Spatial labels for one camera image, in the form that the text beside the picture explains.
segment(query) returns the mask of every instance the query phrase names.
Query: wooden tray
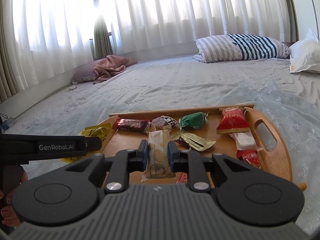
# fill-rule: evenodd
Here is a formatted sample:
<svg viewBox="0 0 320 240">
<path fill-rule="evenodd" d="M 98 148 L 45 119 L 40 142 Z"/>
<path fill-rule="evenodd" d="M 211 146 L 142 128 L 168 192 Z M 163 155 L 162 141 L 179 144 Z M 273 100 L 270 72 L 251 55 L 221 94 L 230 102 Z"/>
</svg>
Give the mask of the wooden tray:
<svg viewBox="0 0 320 240">
<path fill-rule="evenodd" d="M 292 169 L 291 161 L 288 154 L 288 150 L 285 146 L 281 135 L 277 131 L 276 127 L 260 112 L 253 109 L 253 105 L 238 105 L 246 108 L 245 118 L 250 125 L 251 132 L 258 147 L 263 148 L 258 152 L 258 158 L 261 162 L 264 171 L 272 173 L 281 178 L 292 181 Z M 110 118 L 103 121 L 101 124 L 110 123 L 111 125 L 115 120 L 119 118 L 127 119 L 154 119 L 161 115 L 170 116 L 176 120 L 180 117 L 192 114 L 196 112 L 204 112 L 208 114 L 208 122 L 199 130 L 195 129 L 185 129 L 203 138 L 216 141 L 215 145 L 208 150 L 201 152 L 203 156 L 211 156 L 213 153 L 224 153 L 233 158 L 236 158 L 236 143 L 233 138 L 228 134 L 218 134 L 216 133 L 216 128 L 221 121 L 221 112 L 219 112 L 219 107 L 200 107 L 200 108 L 189 108 L 189 109 L 175 109 L 175 110 L 161 110 L 161 111 L 151 111 L 151 112 L 137 112 L 137 113 L 123 113 L 123 114 L 110 114 Z M 259 138 L 256 132 L 256 128 L 260 123 L 264 123 L 268 128 L 274 139 L 276 140 L 276 147 L 272 151 L 268 151 Z M 176 133 L 179 129 L 173 127 L 170 135 Z M 105 140 L 100 152 L 103 152 L 106 157 L 114 156 L 118 151 L 123 149 L 134 148 L 137 149 L 140 141 L 143 139 L 148 139 L 148 136 L 142 133 L 127 132 L 127 131 L 116 131 L 112 138 Z M 178 149 L 185 149 L 184 147 L 178 145 Z M 176 174 L 175 178 L 172 179 L 151 179 L 145 182 L 141 182 L 141 177 L 143 172 L 133 172 L 130 174 L 130 183 L 148 183 L 148 184 L 166 184 L 166 183 L 176 183 L 180 176 L 180 173 Z"/>
</svg>

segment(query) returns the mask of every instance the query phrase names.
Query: tray handle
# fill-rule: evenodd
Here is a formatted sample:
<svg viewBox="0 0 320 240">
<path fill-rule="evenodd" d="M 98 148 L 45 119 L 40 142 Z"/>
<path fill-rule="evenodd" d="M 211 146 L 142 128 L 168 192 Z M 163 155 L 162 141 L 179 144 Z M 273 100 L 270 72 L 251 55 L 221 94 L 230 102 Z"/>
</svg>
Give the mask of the tray handle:
<svg viewBox="0 0 320 240">
<path fill-rule="evenodd" d="M 250 125 L 251 133 L 257 143 L 257 146 L 263 148 L 263 150 L 258 152 L 258 155 L 260 155 L 258 157 L 262 159 L 263 166 L 265 166 L 266 171 L 283 179 L 292 181 L 292 168 L 289 152 L 277 128 L 260 112 L 249 107 L 246 107 L 245 109 L 245 116 Z M 276 147 L 271 151 L 266 149 L 265 144 L 257 133 L 257 127 L 261 123 L 264 123 L 273 138 L 276 140 Z"/>
</svg>

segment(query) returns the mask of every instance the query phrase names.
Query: gray curtain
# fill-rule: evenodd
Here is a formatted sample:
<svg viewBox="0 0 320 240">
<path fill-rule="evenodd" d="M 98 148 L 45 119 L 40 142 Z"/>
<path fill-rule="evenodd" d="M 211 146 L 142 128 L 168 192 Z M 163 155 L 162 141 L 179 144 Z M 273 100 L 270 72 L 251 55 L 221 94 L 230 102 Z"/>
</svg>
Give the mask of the gray curtain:
<svg viewBox="0 0 320 240">
<path fill-rule="evenodd" d="M 296 42 L 298 41 L 298 24 L 293 0 L 287 0 L 287 5 L 290 19 L 291 42 Z"/>
<path fill-rule="evenodd" d="M 94 6 L 99 9 L 100 0 L 92 0 Z M 108 35 L 108 30 L 106 22 L 102 15 L 99 15 L 94 24 L 94 36 L 93 36 L 93 46 L 94 46 L 94 57 L 95 59 L 105 58 L 107 55 L 112 55 L 112 47 L 110 43 L 110 38 Z"/>
<path fill-rule="evenodd" d="M 0 0 L 0 102 L 18 92 L 19 88 L 12 73 L 4 40 L 3 0 Z"/>
</svg>

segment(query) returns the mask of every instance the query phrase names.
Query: mattress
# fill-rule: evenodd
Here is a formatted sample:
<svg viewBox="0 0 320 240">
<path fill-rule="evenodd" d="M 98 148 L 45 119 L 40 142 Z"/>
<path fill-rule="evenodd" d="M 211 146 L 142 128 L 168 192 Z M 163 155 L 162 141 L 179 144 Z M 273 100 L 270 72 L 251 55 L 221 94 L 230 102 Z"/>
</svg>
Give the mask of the mattress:
<svg viewBox="0 0 320 240">
<path fill-rule="evenodd" d="M 9 133 L 76 135 L 110 113 L 253 102 L 287 144 L 294 182 L 305 181 L 305 208 L 297 223 L 312 232 L 320 222 L 320 82 L 318 74 L 289 73 L 289 60 L 202 63 L 191 56 L 139 62 L 110 80 L 77 85 L 42 101 Z M 265 144 L 272 142 L 267 137 Z M 30 162 L 30 178 L 64 165 Z"/>
</svg>

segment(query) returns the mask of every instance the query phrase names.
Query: pink towel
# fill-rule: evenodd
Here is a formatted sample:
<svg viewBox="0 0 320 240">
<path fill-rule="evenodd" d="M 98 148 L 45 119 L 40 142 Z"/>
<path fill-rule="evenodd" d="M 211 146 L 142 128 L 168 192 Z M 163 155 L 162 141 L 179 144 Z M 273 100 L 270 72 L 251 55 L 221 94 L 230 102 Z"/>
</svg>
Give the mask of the pink towel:
<svg viewBox="0 0 320 240">
<path fill-rule="evenodd" d="M 101 83 L 112 78 L 125 70 L 125 67 L 136 64 L 137 62 L 131 58 L 117 55 L 108 55 L 100 60 L 93 68 L 95 73 L 94 84 Z"/>
</svg>

